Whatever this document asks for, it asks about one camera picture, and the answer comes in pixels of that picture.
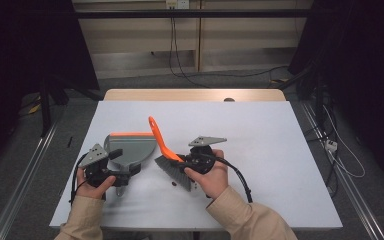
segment sleeve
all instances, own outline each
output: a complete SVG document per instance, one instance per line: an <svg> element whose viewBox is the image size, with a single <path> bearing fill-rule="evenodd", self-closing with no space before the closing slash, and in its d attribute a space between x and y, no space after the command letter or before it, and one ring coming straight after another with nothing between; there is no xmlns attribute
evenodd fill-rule
<svg viewBox="0 0 384 240"><path fill-rule="evenodd" d="M277 212L262 204L246 203L230 186L207 211L230 233L232 240L297 239Z"/></svg>
<svg viewBox="0 0 384 240"><path fill-rule="evenodd" d="M67 223L61 225L56 240L103 239L100 228L104 201L76 196Z"/></svg>

